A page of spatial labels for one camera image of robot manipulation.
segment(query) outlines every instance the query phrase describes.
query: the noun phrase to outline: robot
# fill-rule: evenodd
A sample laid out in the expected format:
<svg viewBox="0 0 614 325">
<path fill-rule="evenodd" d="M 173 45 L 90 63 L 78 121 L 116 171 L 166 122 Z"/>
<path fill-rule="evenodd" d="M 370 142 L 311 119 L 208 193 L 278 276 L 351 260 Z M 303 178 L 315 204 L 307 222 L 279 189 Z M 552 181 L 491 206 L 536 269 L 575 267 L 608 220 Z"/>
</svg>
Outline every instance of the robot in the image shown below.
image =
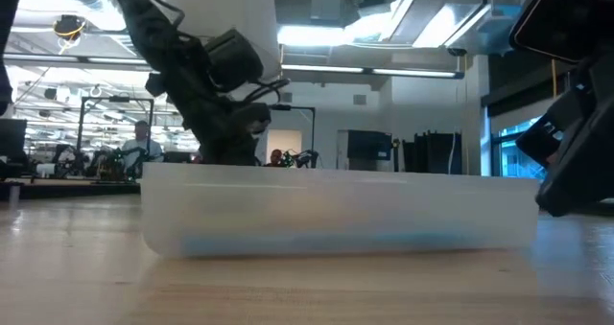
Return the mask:
<svg viewBox="0 0 614 325">
<path fill-rule="evenodd" d="M 178 13 L 171 22 L 154 5 Z M 269 108 L 254 101 L 288 83 L 279 80 L 242 102 L 219 96 L 246 82 L 258 83 L 262 62 L 248 41 L 230 31 L 205 46 L 177 27 L 183 12 L 161 0 L 118 0 L 132 42 L 156 70 L 147 83 L 154 95 L 168 93 L 201 142 L 203 161 L 253 165 L 256 140 L 271 122 Z M 0 48 L 4 50 L 18 0 L 0 5 Z M 511 32 L 517 49 L 578 65 L 575 89 L 560 97 L 518 146 L 548 167 L 537 203 L 554 216 L 614 193 L 614 0 L 528 0 Z M 0 67 L 0 112 L 10 102 L 8 78 Z M 562 141 L 556 135 L 563 132 Z"/>
<path fill-rule="evenodd" d="M 572 90 L 516 142 L 548 169 L 536 201 L 556 217 L 614 196 L 613 12 L 614 0 L 528 0 L 511 31 L 514 48 L 577 66 Z"/>
</svg>

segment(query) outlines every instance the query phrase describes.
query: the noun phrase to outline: metal frame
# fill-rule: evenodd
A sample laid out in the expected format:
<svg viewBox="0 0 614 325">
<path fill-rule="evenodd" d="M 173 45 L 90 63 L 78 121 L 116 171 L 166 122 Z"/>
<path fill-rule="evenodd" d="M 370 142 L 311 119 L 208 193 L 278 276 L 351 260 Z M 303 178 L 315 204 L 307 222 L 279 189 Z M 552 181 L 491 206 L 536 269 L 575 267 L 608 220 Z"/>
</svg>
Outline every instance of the metal frame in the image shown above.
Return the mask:
<svg viewBox="0 0 614 325">
<path fill-rule="evenodd" d="M 130 102 L 130 101 L 150 103 L 150 120 L 149 120 L 149 125 L 148 125 L 148 132 L 147 132 L 147 151 L 150 150 L 150 143 L 152 142 L 152 124 L 154 123 L 154 99 L 129 99 L 129 98 L 123 98 L 123 97 L 117 97 L 117 96 L 106 96 L 106 97 L 105 96 L 103 97 L 87 96 L 87 97 L 81 98 L 81 111 L 79 114 L 79 130 L 77 133 L 77 151 L 81 151 L 81 144 L 82 144 L 82 139 L 83 139 L 83 120 L 86 114 L 85 103 L 87 103 L 90 100 L 91 101 L 108 100 L 111 103 L 119 103 L 119 102 L 125 103 L 125 102 Z"/>
<path fill-rule="evenodd" d="M 492 176 L 501 176 L 501 145 L 506 142 L 515 141 L 524 133 L 525 132 L 512 133 L 503 137 L 495 137 L 494 134 L 491 135 L 490 173 Z"/>
</svg>

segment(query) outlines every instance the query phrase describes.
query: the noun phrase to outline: fluorescent light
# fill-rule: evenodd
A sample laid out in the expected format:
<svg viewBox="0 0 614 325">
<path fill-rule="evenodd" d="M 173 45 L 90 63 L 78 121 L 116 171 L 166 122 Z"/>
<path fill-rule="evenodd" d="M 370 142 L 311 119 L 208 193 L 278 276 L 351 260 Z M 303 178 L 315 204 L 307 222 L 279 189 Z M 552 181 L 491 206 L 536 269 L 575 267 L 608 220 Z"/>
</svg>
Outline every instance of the fluorescent light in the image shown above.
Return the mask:
<svg viewBox="0 0 614 325">
<path fill-rule="evenodd" d="M 28 121 L 28 126 L 32 127 L 54 127 L 54 128 L 78 128 L 79 123 L 67 123 L 67 122 L 54 122 L 54 121 Z M 96 128 L 118 128 L 124 129 L 126 131 L 134 130 L 133 124 L 95 124 L 95 123 L 83 123 L 83 128 L 96 129 Z M 186 131 L 184 127 L 176 127 L 176 126 L 153 126 L 152 129 L 163 130 L 164 128 L 169 128 L 170 130 L 175 131 Z"/>
<path fill-rule="evenodd" d="M 431 22 L 413 43 L 413 47 L 437 48 L 448 40 L 457 29 L 454 11 L 446 5 L 431 19 Z"/>
<path fill-rule="evenodd" d="M 52 55 L 29 55 L 22 53 L 6 53 L 4 60 L 24 60 L 24 61 L 59 61 L 59 62 L 77 62 L 77 57 L 69 56 L 52 56 Z"/>
<path fill-rule="evenodd" d="M 442 71 L 423 71 L 423 70 L 391 70 L 374 69 L 373 74 L 382 76 L 404 76 L 404 77 L 433 77 L 433 78 L 454 78 L 454 72 Z"/>
<path fill-rule="evenodd" d="M 288 70 L 288 71 L 363 73 L 363 69 L 360 68 L 360 67 L 315 66 L 315 65 L 281 65 L 281 68 L 283 70 Z"/>
<path fill-rule="evenodd" d="M 397 0 L 390 4 L 390 8 L 394 11 L 392 19 L 380 34 L 380 41 L 388 40 L 401 24 L 401 21 L 410 10 L 413 0 Z"/>
<path fill-rule="evenodd" d="M 346 38 L 348 41 L 353 41 L 356 38 L 378 35 L 384 31 L 391 20 L 392 12 L 368 15 L 345 27 Z"/>
<path fill-rule="evenodd" d="M 144 114 L 145 111 L 144 110 L 127 110 L 125 113 L 126 114 Z M 161 110 L 161 111 L 155 111 L 153 113 L 153 115 L 181 115 L 181 114 L 179 114 L 176 111 L 171 111 L 171 110 L 164 111 L 164 110 Z"/>
<path fill-rule="evenodd" d="M 459 40 L 459 38 L 461 38 L 471 28 L 473 28 L 473 26 L 476 25 L 480 21 L 480 19 L 482 19 L 482 17 L 484 17 L 484 15 L 490 11 L 491 8 L 492 7 L 490 4 L 484 6 L 473 18 L 471 18 L 470 21 L 468 21 L 465 25 L 462 26 L 462 28 L 460 28 L 454 35 L 452 35 L 452 37 L 450 37 L 444 43 L 444 45 L 446 47 L 452 46 L 457 40 Z"/>
<path fill-rule="evenodd" d="M 49 33 L 52 32 L 54 29 L 52 27 L 15 27 L 12 26 L 11 27 L 11 33 L 23 33 L 23 34 L 30 34 L 30 33 Z"/>
<path fill-rule="evenodd" d="M 147 65 L 147 61 L 138 58 L 89 58 L 89 62 L 112 63 L 112 64 L 129 64 L 129 65 Z"/>
<path fill-rule="evenodd" d="M 96 107 L 97 109 L 101 109 L 101 110 L 108 110 L 108 107 L 107 107 L 107 106 L 104 106 L 104 105 L 102 105 L 102 104 L 96 104 L 95 102 L 93 102 L 93 101 L 91 101 L 91 100 L 87 101 L 85 104 L 87 104 L 87 106 L 89 106 L 89 107 L 94 106 L 94 107 Z"/>
<path fill-rule="evenodd" d="M 280 44 L 297 47 L 341 46 L 350 43 L 342 28 L 284 26 L 277 35 Z"/>
<path fill-rule="evenodd" d="M 116 119 L 116 120 L 124 120 L 124 114 L 117 113 L 117 112 L 106 111 L 103 113 L 103 115 L 106 115 L 107 117 Z"/>
</svg>

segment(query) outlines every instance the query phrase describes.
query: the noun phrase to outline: workbench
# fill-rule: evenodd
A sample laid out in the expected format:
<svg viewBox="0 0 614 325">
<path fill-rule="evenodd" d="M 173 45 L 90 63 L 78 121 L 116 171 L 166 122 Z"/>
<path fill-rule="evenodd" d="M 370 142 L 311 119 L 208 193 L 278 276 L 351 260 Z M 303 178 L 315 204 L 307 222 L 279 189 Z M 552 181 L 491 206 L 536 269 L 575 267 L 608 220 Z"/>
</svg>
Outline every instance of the workbench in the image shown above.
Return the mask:
<svg viewBox="0 0 614 325">
<path fill-rule="evenodd" d="M 611 220 L 544 216 L 525 250 L 163 260 L 138 196 L 3 206 L 3 325 L 614 323 Z"/>
<path fill-rule="evenodd" d="M 48 199 L 61 197 L 90 197 L 110 195 L 138 195 L 141 188 L 131 183 L 97 183 L 83 179 L 11 178 L 0 182 L 0 201 L 10 197 L 11 186 L 21 185 L 20 199 Z"/>
</svg>

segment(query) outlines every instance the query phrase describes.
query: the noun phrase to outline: white wall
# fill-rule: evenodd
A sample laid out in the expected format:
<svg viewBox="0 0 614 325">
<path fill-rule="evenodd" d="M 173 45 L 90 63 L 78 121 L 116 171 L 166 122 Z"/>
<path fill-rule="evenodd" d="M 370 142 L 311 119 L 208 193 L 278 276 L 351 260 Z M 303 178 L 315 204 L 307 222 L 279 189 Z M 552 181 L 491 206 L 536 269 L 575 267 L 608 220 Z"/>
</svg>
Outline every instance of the white wall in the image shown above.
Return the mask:
<svg viewBox="0 0 614 325">
<path fill-rule="evenodd" d="M 466 174 L 482 174 L 482 150 L 489 151 L 489 129 L 480 98 L 488 92 L 488 58 L 475 57 L 463 80 L 392 78 L 382 88 L 380 118 L 383 130 L 395 138 L 413 141 L 425 131 L 462 133 Z"/>
<path fill-rule="evenodd" d="M 337 132 L 341 129 L 381 130 L 379 120 L 379 92 L 369 85 L 292 83 L 283 90 L 293 94 L 293 106 L 316 108 L 314 148 L 320 153 L 325 169 L 337 165 Z M 354 105 L 354 95 L 366 95 L 367 105 Z M 312 113 L 309 110 L 274 111 L 270 129 L 298 130 L 302 134 L 302 148 L 311 149 Z M 260 138 L 256 157 L 267 159 L 267 133 Z"/>
</svg>

